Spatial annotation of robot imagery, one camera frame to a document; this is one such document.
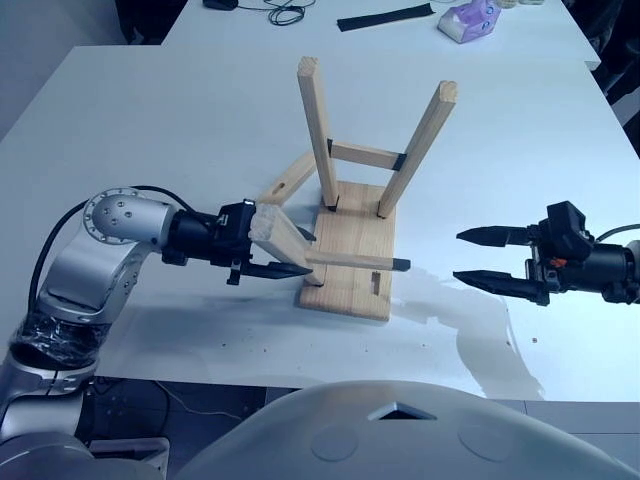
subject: wooden dowel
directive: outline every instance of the wooden dowel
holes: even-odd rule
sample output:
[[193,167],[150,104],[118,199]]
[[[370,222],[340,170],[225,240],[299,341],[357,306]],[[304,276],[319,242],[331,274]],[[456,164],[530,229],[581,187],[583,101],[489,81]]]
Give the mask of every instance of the wooden dowel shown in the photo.
[[[277,205],[266,203],[256,205],[256,213],[251,219],[249,238],[281,262],[312,268],[306,259],[309,242]],[[314,270],[305,279],[312,285],[322,285],[324,272],[324,269]]]
[[398,162],[399,153],[380,150],[378,148],[363,147],[344,142],[331,142],[332,158],[339,158],[347,162],[370,165],[372,167],[393,170]]
[[325,206],[335,209],[338,204],[338,182],[333,159],[329,156],[329,148],[327,147],[329,121],[324,104],[324,91],[317,58],[302,57],[298,65],[298,84],[309,126],[311,146],[316,158],[322,198]]
[[282,205],[315,171],[313,152],[305,152],[258,197],[258,202]]
[[411,268],[411,262],[400,258],[373,257],[370,255],[353,255],[349,253],[330,253],[307,250],[306,259],[309,263],[337,265],[340,267],[366,268],[371,270],[386,270],[406,272]]
[[395,208],[436,135],[449,117],[456,104],[457,95],[456,82],[440,82],[405,150],[407,157],[402,168],[393,174],[382,194],[378,206],[378,216],[386,218]]

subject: black strap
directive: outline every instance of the black strap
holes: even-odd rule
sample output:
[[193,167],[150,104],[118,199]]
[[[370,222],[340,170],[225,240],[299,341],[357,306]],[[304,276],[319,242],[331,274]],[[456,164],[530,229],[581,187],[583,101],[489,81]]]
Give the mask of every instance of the black strap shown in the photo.
[[409,18],[428,17],[435,12],[431,10],[431,5],[425,3],[417,7],[403,8],[393,12],[378,13],[376,15],[365,15],[363,17],[341,18],[338,20],[338,28],[341,32],[356,30],[358,28],[371,27],[382,23],[397,22]]

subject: wall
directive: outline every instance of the wall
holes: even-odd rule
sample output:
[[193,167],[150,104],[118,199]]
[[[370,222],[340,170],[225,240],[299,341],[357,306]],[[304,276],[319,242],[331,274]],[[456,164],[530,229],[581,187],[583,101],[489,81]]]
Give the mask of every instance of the wall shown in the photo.
[[0,0],[0,140],[76,45],[119,45],[113,0]]

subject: white table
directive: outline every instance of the white table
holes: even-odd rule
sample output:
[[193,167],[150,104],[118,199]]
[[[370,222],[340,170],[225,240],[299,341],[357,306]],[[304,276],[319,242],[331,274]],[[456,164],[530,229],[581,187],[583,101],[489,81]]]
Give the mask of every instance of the white table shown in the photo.
[[[24,313],[50,227],[79,200],[148,183],[216,213],[258,195],[307,150],[295,75],[303,53],[238,47],[213,60],[206,48],[75,49],[0,144],[0,338]],[[523,276],[528,249],[455,235],[534,223],[554,202],[574,202],[596,234],[637,222],[640,162],[584,66],[316,53],[332,133],[347,142],[402,149],[437,82],[459,83],[459,103],[398,205],[395,255],[413,268],[394,274],[391,320],[295,308],[300,279],[229,287],[225,269],[166,266],[154,256],[98,372],[291,387],[415,380],[492,398],[638,401],[637,308],[575,292],[542,308],[451,276],[478,268]],[[387,178],[346,163],[338,176]],[[319,195],[312,177],[286,211],[310,228]],[[256,261],[268,260],[256,251]]]
[[[373,51],[436,52],[485,60],[500,56],[516,60],[579,61],[585,62],[590,70],[600,65],[600,58],[561,0],[546,0],[543,5],[517,5],[503,10],[491,35],[458,45],[436,27],[450,6],[467,2],[432,2],[435,15],[343,33],[336,25],[339,18],[382,13],[420,2],[318,0],[308,8],[301,22],[275,27],[269,24],[265,12],[223,12],[203,7],[202,0],[189,0],[162,45],[181,49],[203,46],[212,49],[212,54],[214,49],[233,49],[240,43],[284,49],[291,45],[307,49],[323,45],[342,51],[362,46]],[[241,0],[240,4],[264,6],[260,0]]]

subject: computer mouse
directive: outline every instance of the computer mouse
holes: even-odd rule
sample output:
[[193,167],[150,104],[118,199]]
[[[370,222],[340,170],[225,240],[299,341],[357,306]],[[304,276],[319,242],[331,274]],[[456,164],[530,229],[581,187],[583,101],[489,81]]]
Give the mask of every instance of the computer mouse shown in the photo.
[[202,0],[202,4],[207,8],[230,11],[238,6],[238,0]]

